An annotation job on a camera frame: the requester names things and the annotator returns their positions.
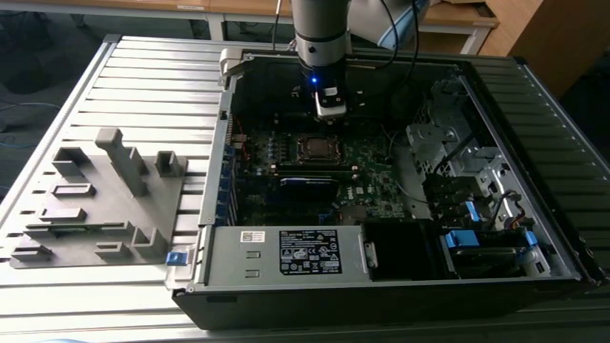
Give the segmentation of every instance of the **motherboard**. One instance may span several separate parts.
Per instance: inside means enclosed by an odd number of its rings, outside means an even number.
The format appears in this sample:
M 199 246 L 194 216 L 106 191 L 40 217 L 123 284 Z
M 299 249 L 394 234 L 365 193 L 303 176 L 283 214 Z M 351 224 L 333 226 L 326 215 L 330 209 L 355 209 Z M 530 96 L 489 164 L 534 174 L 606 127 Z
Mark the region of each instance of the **motherboard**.
M 330 127 L 314 119 L 282 125 L 279 115 L 253 123 L 235 118 L 239 153 L 239 224 L 342 225 L 367 217 L 406 217 L 391 145 L 373 121 Z

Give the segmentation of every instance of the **white label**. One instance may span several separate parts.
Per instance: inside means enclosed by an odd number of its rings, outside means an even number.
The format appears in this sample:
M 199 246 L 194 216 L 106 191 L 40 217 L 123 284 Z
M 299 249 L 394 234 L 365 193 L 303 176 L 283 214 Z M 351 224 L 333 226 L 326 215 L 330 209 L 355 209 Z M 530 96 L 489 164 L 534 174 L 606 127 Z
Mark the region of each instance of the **white label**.
M 178 5 L 177 6 L 179 9 L 194 9 L 197 11 L 203 11 L 203 6 L 185 6 L 185 5 Z
M 474 26 L 492 26 L 492 27 L 494 27 L 494 26 L 496 26 L 496 23 L 489 23 L 489 22 L 486 22 L 486 21 L 476 21 L 476 22 L 473 23 L 473 25 L 474 25 Z
M 242 231 L 242 243 L 263 243 L 266 241 L 265 231 Z

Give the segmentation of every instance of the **label sticker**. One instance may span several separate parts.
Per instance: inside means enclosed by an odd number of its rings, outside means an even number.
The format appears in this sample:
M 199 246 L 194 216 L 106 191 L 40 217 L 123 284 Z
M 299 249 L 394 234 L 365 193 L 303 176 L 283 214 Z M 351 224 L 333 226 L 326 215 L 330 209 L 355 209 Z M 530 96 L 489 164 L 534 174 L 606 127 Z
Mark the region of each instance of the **label sticker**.
M 496 26 L 496 23 L 489 23 L 486 21 L 476 21 L 473 23 L 474 26 Z
M 203 6 L 185 6 L 185 5 L 177 5 L 179 9 L 194 9 L 197 11 L 203 11 Z
M 341 274 L 337 230 L 281 231 L 279 271 L 285 275 Z
M 266 241 L 265 231 L 242 231 L 242 243 L 263 243 Z

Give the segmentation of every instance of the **wooden cabinet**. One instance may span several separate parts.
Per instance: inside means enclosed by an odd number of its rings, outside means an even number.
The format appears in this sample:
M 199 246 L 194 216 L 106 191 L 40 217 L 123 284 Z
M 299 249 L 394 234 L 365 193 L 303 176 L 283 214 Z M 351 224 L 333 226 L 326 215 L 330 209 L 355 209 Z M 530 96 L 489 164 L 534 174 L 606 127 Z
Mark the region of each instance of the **wooden cabinet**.
M 610 1 L 486 1 L 501 24 L 480 54 L 525 57 L 560 97 L 610 46 Z

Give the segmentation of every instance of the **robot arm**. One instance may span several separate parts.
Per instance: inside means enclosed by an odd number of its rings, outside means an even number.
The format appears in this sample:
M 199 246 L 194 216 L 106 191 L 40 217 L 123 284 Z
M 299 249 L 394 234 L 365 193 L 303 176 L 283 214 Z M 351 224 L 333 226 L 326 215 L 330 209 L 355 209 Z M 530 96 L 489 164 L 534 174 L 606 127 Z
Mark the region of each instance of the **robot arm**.
M 417 0 L 415 3 L 422 15 L 429 0 Z M 414 33 L 411 0 L 386 0 L 386 5 L 398 36 L 405 40 Z M 347 112 L 347 30 L 350 28 L 351 33 L 394 49 L 397 42 L 391 23 L 381 0 L 293 0 L 293 17 L 306 87 L 314 93 L 318 117 L 330 120 Z

